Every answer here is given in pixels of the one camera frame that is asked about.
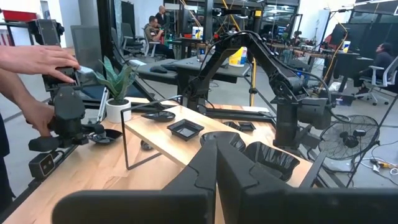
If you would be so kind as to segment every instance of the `yellow container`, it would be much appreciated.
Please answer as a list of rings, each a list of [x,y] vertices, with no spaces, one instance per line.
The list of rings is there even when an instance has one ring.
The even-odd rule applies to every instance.
[[[243,67],[246,63],[248,49],[241,47],[235,54],[229,56],[229,65],[234,67]]]

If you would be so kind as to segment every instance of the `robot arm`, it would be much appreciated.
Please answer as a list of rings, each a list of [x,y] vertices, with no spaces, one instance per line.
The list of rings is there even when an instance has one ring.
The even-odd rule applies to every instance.
[[[331,104],[326,98],[309,98],[302,86],[301,79],[264,45],[258,34],[241,31],[215,44],[215,53],[194,78],[185,93],[187,107],[198,110],[199,100],[207,94],[207,83],[217,69],[241,47],[247,47],[268,76],[269,84],[275,94],[271,103],[277,104],[277,122],[274,145],[277,147],[297,148],[300,136],[298,121],[311,124],[314,128],[325,129],[331,123]]]

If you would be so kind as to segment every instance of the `electric fan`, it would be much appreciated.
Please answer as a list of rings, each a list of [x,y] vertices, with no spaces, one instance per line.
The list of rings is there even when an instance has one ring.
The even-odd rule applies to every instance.
[[[379,139],[378,123],[369,116],[351,115],[350,122],[337,122],[320,135],[319,151],[325,151],[327,158],[335,160],[352,159],[369,150]],[[364,136],[356,136],[356,130],[365,131]]]

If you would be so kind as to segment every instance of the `black bowl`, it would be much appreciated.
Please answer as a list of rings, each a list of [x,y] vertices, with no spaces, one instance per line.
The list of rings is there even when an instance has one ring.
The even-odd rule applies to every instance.
[[[185,141],[188,141],[189,139],[197,136],[199,132],[204,128],[205,127],[200,126],[199,124],[196,124],[187,119],[182,119],[179,122],[167,126],[167,129],[169,129],[173,135]]]
[[[91,134],[88,139],[92,140],[97,144],[108,145],[117,140],[122,135],[120,131],[113,129],[105,129],[103,134]]]
[[[147,119],[153,119],[158,122],[169,122],[174,120],[175,114],[169,111],[151,112],[141,115]]]
[[[228,127],[233,128],[233,129],[236,129],[238,131],[243,131],[242,128],[233,121],[227,121],[227,122],[224,122],[223,124],[227,125]]]
[[[203,134],[200,137],[200,145],[203,146],[206,141],[213,139],[222,139],[222,141],[228,141],[233,147],[235,147],[239,152],[243,152],[246,148],[246,144],[241,139],[238,133],[229,131],[213,131]]]
[[[251,143],[243,154],[283,181],[288,181],[292,177],[294,168],[300,163],[294,156],[261,142]]]

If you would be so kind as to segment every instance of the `office chair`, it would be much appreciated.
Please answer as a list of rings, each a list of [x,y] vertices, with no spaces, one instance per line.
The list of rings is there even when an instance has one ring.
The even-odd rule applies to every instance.
[[[373,69],[373,76],[370,77],[360,77],[359,79],[362,80],[366,87],[370,88],[371,90],[368,93],[357,94],[354,95],[355,97],[366,97],[367,100],[372,100],[373,105],[376,106],[378,103],[378,98],[384,101],[385,105],[389,104],[389,100],[383,96],[380,96],[376,93],[373,93],[372,90],[375,87],[384,88],[389,85],[396,84],[396,75],[397,75],[397,67],[398,67],[398,57],[392,61],[392,63],[387,67],[387,69],[383,73],[382,79],[377,79],[376,72],[378,70],[384,70],[382,67],[377,66],[369,66],[369,68]]]
[[[125,22],[121,23],[121,30],[123,33],[123,42],[122,42],[122,50],[123,52],[129,52],[133,56],[137,54],[143,55],[144,44],[141,42],[144,40],[143,37],[139,37],[138,39],[135,38],[134,34],[132,33],[131,25]]]
[[[164,55],[162,55],[162,54],[155,54],[156,45],[160,44],[160,42],[154,42],[154,41],[149,42],[148,37],[145,34],[145,28],[142,28],[142,30],[144,31],[144,38],[145,38],[145,43],[146,43],[145,57],[148,55],[149,49],[151,46],[152,46],[152,53],[150,54],[150,57],[152,57],[152,58],[155,56],[156,57],[162,57],[162,56],[164,57]]]

